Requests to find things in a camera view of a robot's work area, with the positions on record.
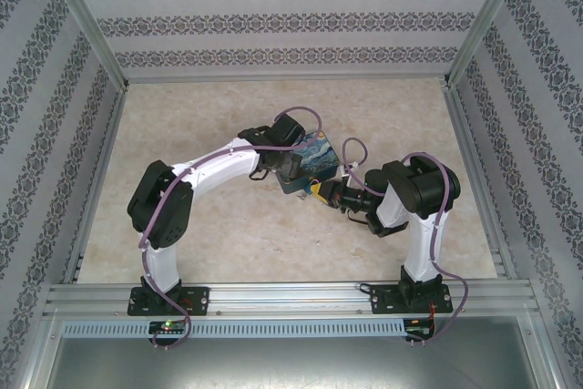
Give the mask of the starry night tin box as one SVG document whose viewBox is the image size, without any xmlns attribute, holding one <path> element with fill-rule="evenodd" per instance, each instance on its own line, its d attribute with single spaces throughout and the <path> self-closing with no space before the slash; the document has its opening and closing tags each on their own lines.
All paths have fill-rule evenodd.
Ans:
<svg viewBox="0 0 583 389">
<path fill-rule="evenodd" d="M 307 134 L 301 145 L 302 148 L 294 150 L 302 158 L 297 177 L 289 179 L 276 175 L 284 194 L 307 190 L 314 181 L 332 179 L 340 166 L 340 160 L 323 131 Z"/>
</svg>

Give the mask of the black mounting plate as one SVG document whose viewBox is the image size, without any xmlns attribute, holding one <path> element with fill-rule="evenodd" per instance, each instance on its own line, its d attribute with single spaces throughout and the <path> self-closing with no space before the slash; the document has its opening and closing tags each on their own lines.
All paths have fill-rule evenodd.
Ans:
<svg viewBox="0 0 583 389">
<path fill-rule="evenodd" d="M 210 289 L 177 284 L 166 293 L 169 299 L 180 306 L 190 316 L 205 316 L 208 311 Z M 131 290 L 128 300 L 129 316 L 179 316 L 175 308 L 157 292 L 140 286 Z"/>
<path fill-rule="evenodd" d="M 382 284 L 372 287 L 371 305 L 373 314 L 429 313 L 454 311 L 449 288 L 441 284 L 432 290 L 421 289 L 405 295 L 397 285 Z"/>
</svg>

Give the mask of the green controller board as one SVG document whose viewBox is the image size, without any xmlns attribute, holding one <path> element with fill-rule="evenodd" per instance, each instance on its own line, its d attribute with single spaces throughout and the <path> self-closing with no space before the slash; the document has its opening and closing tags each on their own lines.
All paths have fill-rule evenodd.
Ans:
<svg viewBox="0 0 583 389">
<path fill-rule="evenodd" d="M 404 330 L 408 338 L 416 342 L 426 341 L 435 334 L 435 321 L 433 319 L 405 319 Z"/>
<path fill-rule="evenodd" d="M 185 321 L 172 321 L 166 320 L 164 322 L 150 322 L 148 327 L 148 333 L 150 335 L 154 334 L 169 334 L 169 335 L 182 335 L 187 328 Z"/>
</svg>

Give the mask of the grey metal panel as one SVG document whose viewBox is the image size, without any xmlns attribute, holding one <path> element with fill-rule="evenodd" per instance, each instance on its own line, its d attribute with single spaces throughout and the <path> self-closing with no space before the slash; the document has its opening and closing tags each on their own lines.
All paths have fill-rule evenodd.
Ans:
<svg viewBox="0 0 583 389">
<path fill-rule="evenodd" d="M 27 389 L 562 389 L 510 336 L 446 348 L 390 338 L 63 339 Z"/>
</svg>

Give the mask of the aluminium side rail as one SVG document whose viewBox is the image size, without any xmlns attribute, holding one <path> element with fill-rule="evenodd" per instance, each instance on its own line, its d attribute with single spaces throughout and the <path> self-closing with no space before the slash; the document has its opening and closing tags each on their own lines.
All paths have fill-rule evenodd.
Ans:
<svg viewBox="0 0 583 389">
<path fill-rule="evenodd" d="M 443 86 L 445 104 L 454 128 L 455 136 L 464 161 L 467 176 L 473 192 L 476 208 L 482 222 L 486 240 L 493 257 L 496 274 L 499 278 L 515 280 L 518 278 L 506 244 L 505 234 L 496 214 L 486 183 L 476 145 L 465 119 L 462 105 L 456 91 Z"/>
<path fill-rule="evenodd" d="M 98 149 L 97 161 L 92 170 L 91 180 L 87 186 L 87 196 L 82 206 L 77 231 L 74 234 L 72 246 L 68 253 L 66 269 L 62 272 L 61 282 L 64 284 L 76 282 L 78 278 L 77 272 L 79 270 L 79 264 L 83 262 L 99 197 L 107 174 L 108 162 L 118 133 L 118 126 L 122 117 L 127 92 L 128 86 L 119 90 L 116 100 L 112 104 L 108 114 L 106 129 Z"/>
</svg>

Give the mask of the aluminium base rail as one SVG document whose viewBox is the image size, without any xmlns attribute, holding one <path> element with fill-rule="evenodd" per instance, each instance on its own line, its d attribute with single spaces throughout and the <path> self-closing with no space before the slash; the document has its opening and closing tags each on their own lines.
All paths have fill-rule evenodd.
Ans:
<svg viewBox="0 0 583 389">
<path fill-rule="evenodd" d="M 355 282 L 211 283 L 207 317 L 371 318 L 371 298 Z M 49 288 L 44 317 L 111 319 L 127 315 L 131 284 L 66 284 Z M 540 307 L 528 281 L 471 280 L 463 316 L 521 316 Z"/>
</svg>

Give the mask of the aluminium frame post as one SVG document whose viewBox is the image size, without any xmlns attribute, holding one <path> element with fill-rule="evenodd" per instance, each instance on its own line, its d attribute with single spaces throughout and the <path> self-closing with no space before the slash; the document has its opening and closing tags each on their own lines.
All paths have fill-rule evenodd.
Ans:
<svg viewBox="0 0 583 389">
<path fill-rule="evenodd" d="M 450 69 L 445 74 L 445 78 L 442 81 L 443 86 L 452 87 L 459 82 L 503 3 L 504 0 L 485 0 Z"/>
<path fill-rule="evenodd" d="M 108 76 L 118 89 L 126 89 L 128 80 L 125 77 L 113 50 L 110 48 L 96 18 L 93 16 L 86 0 L 65 0 L 69 10 L 86 35 L 88 42 L 96 52 L 97 57 L 106 69 Z"/>
</svg>

